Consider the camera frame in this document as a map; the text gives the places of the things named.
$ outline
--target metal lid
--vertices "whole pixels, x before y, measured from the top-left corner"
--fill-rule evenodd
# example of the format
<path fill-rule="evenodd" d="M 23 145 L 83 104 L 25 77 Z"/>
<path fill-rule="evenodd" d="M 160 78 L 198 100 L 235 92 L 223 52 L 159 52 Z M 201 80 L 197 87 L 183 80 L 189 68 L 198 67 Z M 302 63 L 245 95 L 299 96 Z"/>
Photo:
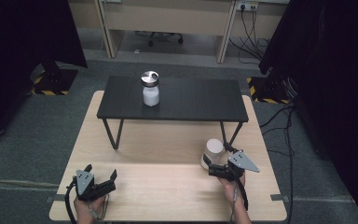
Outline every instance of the metal lid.
<path fill-rule="evenodd" d="M 148 71 L 142 74 L 142 85 L 145 87 L 155 87 L 158 85 L 157 72 Z"/>

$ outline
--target white bottle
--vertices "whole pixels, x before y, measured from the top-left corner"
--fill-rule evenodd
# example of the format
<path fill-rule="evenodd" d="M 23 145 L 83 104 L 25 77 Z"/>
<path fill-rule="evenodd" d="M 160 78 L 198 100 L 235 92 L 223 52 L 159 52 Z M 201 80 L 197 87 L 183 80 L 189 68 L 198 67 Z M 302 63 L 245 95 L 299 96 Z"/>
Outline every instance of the white bottle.
<path fill-rule="evenodd" d="M 204 150 L 204 153 L 201 156 L 201 166 L 205 169 L 209 169 L 208 165 L 205 163 L 203 159 L 203 155 L 206 155 L 209 160 L 211 161 L 211 164 L 218 164 L 220 154 L 223 151 L 223 143 L 220 142 L 218 139 L 210 139 L 206 143 L 206 148 Z"/>
<path fill-rule="evenodd" d="M 144 103 L 149 106 L 159 103 L 158 74 L 153 71 L 142 74 L 142 85 L 144 86 Z"/>

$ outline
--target tripod base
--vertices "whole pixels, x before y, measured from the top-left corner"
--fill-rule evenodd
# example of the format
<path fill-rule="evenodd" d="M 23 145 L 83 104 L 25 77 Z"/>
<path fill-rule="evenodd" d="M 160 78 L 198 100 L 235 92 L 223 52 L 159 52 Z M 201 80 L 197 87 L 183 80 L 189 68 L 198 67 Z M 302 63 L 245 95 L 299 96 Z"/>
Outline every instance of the tripod base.
<path fill-rule="evenodd" d="M 33 94 L 66 95 L 74 82 L 77 70 L 60 69 L 61 77 L 53 78 L 43 72 L 34 83 Z"/>
<path fill-rule="evenodd" d="M 266 90 L 266 79 L 266 77 L 247 78 L 252 100 L 273 104 L 287 104 L 289 99 L 282 83 L 278 83 L 273 90 Z"/>

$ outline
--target black table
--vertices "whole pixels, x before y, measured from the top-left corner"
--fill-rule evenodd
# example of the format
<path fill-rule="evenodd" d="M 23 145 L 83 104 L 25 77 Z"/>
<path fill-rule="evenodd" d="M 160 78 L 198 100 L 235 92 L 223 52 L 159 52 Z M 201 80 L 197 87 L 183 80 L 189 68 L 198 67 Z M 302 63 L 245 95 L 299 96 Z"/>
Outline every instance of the black table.
<path fill-rule="evenodd" d="M 238 122 L 229 143 L 234 142 L 248 115 L 236 80 L 179 77 L 159 78 L 159 104 L 144 104 L 140 77 L 110 77 L 97 118 L 103 124 L 114 149 L 118 149 L 124 119 L 218 121 L 223 141 L 223 122 Z M 117 141 L 110 132 L 108 119 L 120 119 Z"/>

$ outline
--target white cup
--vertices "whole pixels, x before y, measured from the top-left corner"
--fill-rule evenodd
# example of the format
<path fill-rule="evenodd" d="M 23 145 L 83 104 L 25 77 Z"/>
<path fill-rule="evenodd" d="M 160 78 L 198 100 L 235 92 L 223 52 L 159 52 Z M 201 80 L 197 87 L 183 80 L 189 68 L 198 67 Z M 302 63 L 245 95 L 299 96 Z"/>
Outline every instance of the white cup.
<path fill-rule="evenodd" d="M 204 150 L 204 153 L 202 153 L 201 155 L 201 161 L 200 161 L 201 166 L 207 170 L 209 169 L 208 165 L 203 160 L 204 154 L 209 158 L 212 164 L 218 164 L 219 157 L 222 151 L 223 151 L 223 143 L 220 142 L 220 140 L 215 138 L 208 140 L 208 142 L 206 143 L 206 148 Z"/>

